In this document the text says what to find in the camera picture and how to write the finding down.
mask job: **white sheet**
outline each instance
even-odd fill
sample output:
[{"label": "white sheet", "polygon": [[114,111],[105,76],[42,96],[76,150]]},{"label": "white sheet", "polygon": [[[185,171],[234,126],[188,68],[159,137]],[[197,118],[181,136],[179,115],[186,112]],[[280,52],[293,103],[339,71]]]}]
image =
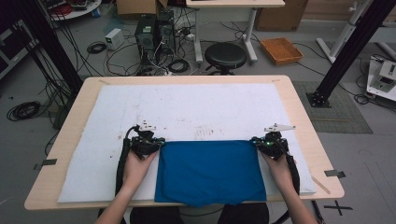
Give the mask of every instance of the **white sheet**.
[{"label": "white sheet", "polygon": [[[58,202],[111,201],[122,139],[143,120],[157,127],[154,136],[166,141],[249,140],[264,136],[264,128],[274,123],[292,125],[274,84],[104,86],[70,161]],[[282,135],[298,162],[301,193],[316,192],[294,131]],[[267,194],[279,194],[259,157]],[[154,198],[157,167],[158,156],[133,199]]]}]

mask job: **black stool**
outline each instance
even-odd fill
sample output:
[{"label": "black stool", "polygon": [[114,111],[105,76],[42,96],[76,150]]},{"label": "black stool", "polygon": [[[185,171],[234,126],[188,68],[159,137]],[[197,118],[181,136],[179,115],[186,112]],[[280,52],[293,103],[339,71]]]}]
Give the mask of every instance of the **black stool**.
[{"label": "black stool", "polygon": [[242,67],[247,61],[247,55],[241,47],[235,44],[217,43],[207,48],[205,59],[210,64],[210,66],[206,68],[206,71],[213,66],[218,69],[217,71],[209,73],[210,76],[216,73],[220,73],[221,75],[233,75],[230,69]]}]

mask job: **black pole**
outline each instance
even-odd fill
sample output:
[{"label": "black pole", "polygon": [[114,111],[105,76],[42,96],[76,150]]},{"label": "black pole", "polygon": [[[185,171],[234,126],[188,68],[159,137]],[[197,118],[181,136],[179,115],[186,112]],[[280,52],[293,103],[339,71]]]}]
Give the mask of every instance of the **black pole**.
[{"label": "black pole", "polygon": [[325,78],[313,93],[308,94],[312,106],[323,106],[327,103],[338,82],[375,34],[384,19],[393,10],[396,0],[374,0],[367,9],[361,22],[348,39]]},{"label": "black pole", "polygon": [[71,97],[75,98],[81,89],[82,80],[46,20],[43,8],[40,8],[37,1],[39,0],[14,0],[14,4],[32,36],[39,41],[63,77],[72,93]]}]

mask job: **folded cloth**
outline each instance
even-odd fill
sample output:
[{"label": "folded cloth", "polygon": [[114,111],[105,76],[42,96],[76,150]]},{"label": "folded cloth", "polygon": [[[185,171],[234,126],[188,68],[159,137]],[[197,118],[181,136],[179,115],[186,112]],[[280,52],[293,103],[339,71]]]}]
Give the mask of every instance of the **folded cloth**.
[{"label": "folded cloth", "polygon": [[265,200],[258,153],[249,141],[167,142],[160,150],[157,203],[199,207]]}]

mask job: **floor mat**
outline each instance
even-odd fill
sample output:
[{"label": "floor mat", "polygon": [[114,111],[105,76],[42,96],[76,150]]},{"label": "floor mat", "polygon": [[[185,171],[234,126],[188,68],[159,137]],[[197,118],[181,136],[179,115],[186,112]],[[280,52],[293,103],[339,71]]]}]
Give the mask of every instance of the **floor mat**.
[{"label": "floor mat", "polygon": [[329,97],[331,108],[311,107],[305,95],[319,82],[293,81],[308,117],[318,133],[373,133],[350,96],[337,86]]}]

